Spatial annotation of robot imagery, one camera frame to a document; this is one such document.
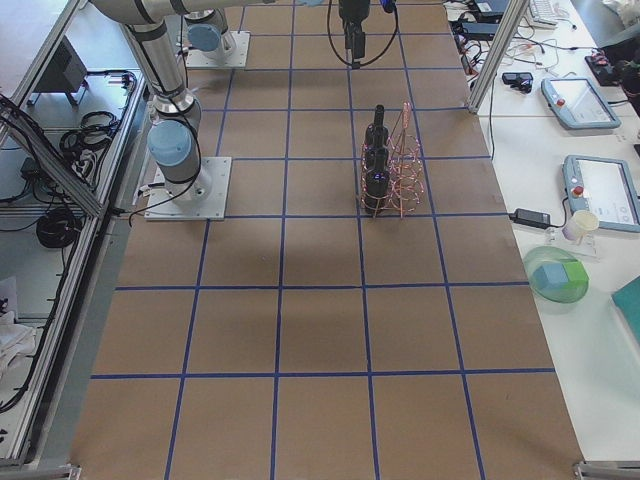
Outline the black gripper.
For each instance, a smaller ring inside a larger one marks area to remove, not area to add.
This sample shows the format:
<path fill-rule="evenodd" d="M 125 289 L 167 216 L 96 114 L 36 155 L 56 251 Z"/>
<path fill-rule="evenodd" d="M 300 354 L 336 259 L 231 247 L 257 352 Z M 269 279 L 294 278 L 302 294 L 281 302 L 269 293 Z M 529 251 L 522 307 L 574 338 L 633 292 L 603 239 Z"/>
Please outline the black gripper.
<path fill-rule="evenodd" d="M 379 0 L 383 11 L 387 14 L 397 13 L 396 2 Z M 343 23 L 345 48 L 350 53 L 348 64 L 351 68 L 359 68 L 366 54 L 366 34 L 360 22 L 366 20 L 370 13 L 370 0 L 339 0 L 338 12 Z"/>

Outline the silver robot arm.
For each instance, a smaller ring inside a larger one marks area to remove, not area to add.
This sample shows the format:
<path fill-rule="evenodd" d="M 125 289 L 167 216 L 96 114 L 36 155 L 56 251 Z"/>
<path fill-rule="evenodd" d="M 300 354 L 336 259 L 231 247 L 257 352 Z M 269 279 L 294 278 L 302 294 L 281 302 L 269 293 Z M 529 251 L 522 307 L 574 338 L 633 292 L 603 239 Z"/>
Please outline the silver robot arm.
<path fill-rule="evenodd" d="M 224 58 L 234 52 L 236 42 L 229 31 L 223 9 L 192 12 L 184 17 L 191 46 L 209 58 Z"/>
<path fill-rule="evenodd" d="M 147 147 L 164 176 L 171 201 L 183 201 L 209 189 L 203 173 L 198 129 L 201 107 L 187 87 L 167 31 L 166 18 L 186 16 L 196 27 L 213 30 L 197 40 L 200 51 L 223 50 L 229 36 L 224 10 L 247 6 L 247 1 L 95 1 L 105 17 L 118 23 L 132 53 L 150 82 L 152 127 Z"/>

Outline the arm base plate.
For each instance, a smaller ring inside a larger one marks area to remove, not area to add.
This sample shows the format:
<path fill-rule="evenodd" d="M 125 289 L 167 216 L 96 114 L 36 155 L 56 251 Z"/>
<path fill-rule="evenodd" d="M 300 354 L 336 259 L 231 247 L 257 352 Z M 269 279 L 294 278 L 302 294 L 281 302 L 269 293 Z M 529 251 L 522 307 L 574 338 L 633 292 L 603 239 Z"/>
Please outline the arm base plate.
<path fill-rule="evenodd" d="M 225 218 L 228 188 L 231 177 L 231 157 L 204 157 L 199 177 L 179 198 L 174 196 L 186 188 L 168 184 L 151 190 L 144 211 L 148 221 L 191 221 Z"/>
<path fill-rule="evenodd" d="M 186 65 L 195 70 L 244 69 L 248 59 L 250 33 L 215 28 L 193 27 L 188 32 L 190 42 Z"/>

